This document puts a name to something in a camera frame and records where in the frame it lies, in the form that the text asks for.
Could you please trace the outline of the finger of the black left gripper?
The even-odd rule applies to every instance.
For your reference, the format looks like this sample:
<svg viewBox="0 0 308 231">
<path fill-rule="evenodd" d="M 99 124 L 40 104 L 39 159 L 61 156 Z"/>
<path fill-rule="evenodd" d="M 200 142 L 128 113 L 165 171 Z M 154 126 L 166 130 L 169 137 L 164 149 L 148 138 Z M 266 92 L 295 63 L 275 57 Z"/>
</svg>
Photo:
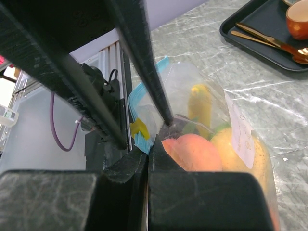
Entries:
<svg viewBox="0 0 308 231">
<path fill-rule="evenodd" d="M 70 103 L 118 148 L 120 126 L 80 64 L 17 5 L 0 5 L 0 54 Z"/>
<path fill-rule="evenodd" d="M 143 0 L 107 0 L 106 5 L 125 52 L 147 88 L 164 123 L 170 125 L 173 114 L 154 65 L 145 2 Z"/>
</svg>

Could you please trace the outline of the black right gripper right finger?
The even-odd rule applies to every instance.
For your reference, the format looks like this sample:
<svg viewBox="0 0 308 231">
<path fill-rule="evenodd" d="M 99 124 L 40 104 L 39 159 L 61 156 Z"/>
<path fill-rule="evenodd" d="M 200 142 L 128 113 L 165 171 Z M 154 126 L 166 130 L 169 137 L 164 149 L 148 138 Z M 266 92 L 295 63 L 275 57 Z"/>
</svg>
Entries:
<svg viewBox="0 0 308 231">
<path fill-rule="evenodd" d="M 187 172 L 156 138 L 149 154 L 151 231 L 272 231 L 256 178 L 239 172 Z"/>
</svg>

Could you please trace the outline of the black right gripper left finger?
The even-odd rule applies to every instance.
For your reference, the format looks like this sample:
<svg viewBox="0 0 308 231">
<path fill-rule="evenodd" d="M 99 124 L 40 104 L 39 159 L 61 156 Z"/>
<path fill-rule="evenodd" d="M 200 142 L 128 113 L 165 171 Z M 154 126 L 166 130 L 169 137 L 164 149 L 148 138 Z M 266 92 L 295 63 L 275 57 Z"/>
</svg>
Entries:
<svg viewBox="0 0 308 231">
<path fill-rule="evenodd" d="M 9 170 L 0 177 L 3 231 L 139 231 L 147 155 L 101 171 Z"/>
</svg>

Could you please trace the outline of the fake peach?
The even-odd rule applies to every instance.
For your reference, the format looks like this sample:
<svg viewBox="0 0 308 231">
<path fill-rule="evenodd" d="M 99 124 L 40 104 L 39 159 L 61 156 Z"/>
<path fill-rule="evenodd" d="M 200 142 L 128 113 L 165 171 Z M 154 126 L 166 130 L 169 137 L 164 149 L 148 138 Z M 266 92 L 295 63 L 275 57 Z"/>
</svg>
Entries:
<svg viewBox="0 0 308 231">
<path fill-rule="evenodd" d="M 185 134 L 162 141 L 164 150 L 186 171 L 222 171 L 218 150 L 197 134 Z"/>
</svg>

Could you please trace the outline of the fake yellow pear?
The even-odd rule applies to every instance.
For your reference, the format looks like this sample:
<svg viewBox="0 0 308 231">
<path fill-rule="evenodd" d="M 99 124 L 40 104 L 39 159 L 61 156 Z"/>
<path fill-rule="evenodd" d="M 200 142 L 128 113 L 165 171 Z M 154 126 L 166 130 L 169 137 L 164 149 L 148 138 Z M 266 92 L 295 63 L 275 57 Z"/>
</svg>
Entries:
<svg viewBox="0 0 308 231">
<path fill-rule="evenodd" d="M 266 191 L 269 161 L 266 148 L 258 137 L 244 138 L 243 135 L 233 135 L 232 131 L 231 127 L 221 129 L 210 140 L 221 157 L 222 170 L 250 173 Z"/>
</svg>

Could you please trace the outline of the fake dark grapes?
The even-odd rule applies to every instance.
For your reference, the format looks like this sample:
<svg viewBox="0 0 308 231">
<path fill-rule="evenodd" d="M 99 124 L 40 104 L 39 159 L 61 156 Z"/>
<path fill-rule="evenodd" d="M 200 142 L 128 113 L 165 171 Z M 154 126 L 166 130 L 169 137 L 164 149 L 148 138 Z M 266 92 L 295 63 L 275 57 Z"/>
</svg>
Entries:
<svg viewBox="0 0 308 231">
<path fill-rule="evenodd" d="M 177 139 L 178 137 L 195 132 L 195 125 L 186 116 L 176 114 L 170 126 L 163 124 L 158 136 L 161 141 L 166 139 Z"/>
</svg>

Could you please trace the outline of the clear zip top bag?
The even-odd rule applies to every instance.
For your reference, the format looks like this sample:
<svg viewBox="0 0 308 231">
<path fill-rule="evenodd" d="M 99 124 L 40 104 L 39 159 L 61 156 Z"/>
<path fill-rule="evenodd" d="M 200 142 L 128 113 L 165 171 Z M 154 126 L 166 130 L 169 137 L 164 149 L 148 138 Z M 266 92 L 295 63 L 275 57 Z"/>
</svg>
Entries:
<svg viewBox="0 0 308 231">
<path fill-rule="evenodd" d="M 156 136 L 186 171 L 244 172 L 260 184 L 276 231 L 280 229 L 270 154 L 227 92 L 190 63 L 156 64 L 174 114 L 167 126 L 140 83 L 129 95 L 135 145 L 149 153 Z"/>
</svg>

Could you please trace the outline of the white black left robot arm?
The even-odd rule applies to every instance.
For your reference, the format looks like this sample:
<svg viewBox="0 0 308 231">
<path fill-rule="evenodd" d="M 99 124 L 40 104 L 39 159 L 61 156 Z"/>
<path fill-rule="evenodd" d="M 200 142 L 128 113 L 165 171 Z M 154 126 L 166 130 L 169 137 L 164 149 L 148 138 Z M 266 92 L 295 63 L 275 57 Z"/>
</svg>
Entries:
<svg viewBox="0 0 308 231">
<path fill-rule="evenodd" d="M 127 147 L 118 111 L 119 85 L 71 52 L 112 29 L 137 70 L 163 121 L 173 121 L 154 66 L 143 0 L 3 0 L 0 54 L 71 104 L 100 135 Z"/>
</svg>

